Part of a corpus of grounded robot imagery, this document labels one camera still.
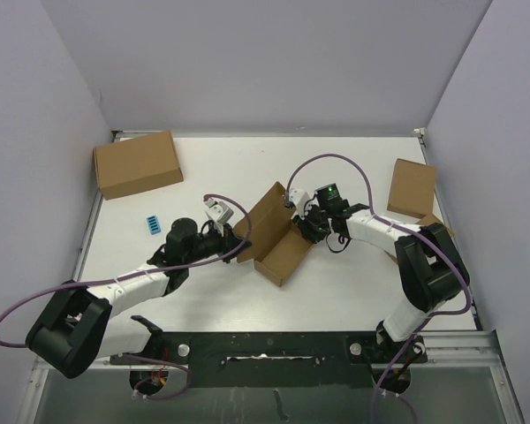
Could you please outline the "blue plastic rack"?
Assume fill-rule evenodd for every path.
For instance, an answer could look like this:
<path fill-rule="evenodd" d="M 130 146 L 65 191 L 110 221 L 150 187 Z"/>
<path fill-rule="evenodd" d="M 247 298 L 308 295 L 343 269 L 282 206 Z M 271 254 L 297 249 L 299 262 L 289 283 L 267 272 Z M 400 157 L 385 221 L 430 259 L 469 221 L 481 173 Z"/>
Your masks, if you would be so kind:
<path fill-rule="evenodd" d="M 158 234 L 162 231 L 161 225 L 159 223 L 157 216 L 148 216 L 146 218 L 146 223 L 147 223 L 148 231 L 151 235 Z"/>

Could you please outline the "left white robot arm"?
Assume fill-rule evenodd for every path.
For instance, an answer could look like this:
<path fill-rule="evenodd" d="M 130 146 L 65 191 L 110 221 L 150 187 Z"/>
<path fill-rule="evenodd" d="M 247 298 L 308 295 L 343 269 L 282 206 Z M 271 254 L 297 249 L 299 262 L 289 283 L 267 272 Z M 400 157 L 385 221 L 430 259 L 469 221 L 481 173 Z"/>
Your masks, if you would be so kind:
<path fill-rule="evenodd" d="M 188 278 L 189 268 L 216 257 L 230 262 L 252 242 L 225 223 L 211 220 L 199 231 L 191 218 L 171 225 L 165 243 L 133 276 L 119 276 L 106 284 L 57 291 L 26 336 L 26 347 L 67 378 L 75 378 L 102 356 L 131 353 L 150 363 L 162 351 L 162 341 L 146 330 L 136 336 L 108 336 L 110 319 L 150 299 L 164 297 Z"/>

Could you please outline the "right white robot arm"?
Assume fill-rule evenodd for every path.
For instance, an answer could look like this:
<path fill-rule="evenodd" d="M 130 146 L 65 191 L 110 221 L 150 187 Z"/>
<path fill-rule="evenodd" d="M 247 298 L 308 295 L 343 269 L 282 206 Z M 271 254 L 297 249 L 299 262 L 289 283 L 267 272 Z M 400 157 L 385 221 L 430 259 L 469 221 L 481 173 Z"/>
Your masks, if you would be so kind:
<path fill-rule="evenodd" d="M 403 224 L 378 216 L 368 205 L 350 204 L 335 184 L 313 195 L 291 189 L 285 206 L 295 208 L 293 223 L 314 244 L 334 234 L 344 246 L 365 242 L 395 258 L 403 298 L 375 330 L 375 350 L 382 359 L 393 361 L 404 354 L 406 339 L 469 283 L 457 248 L 440 223 Z"/>

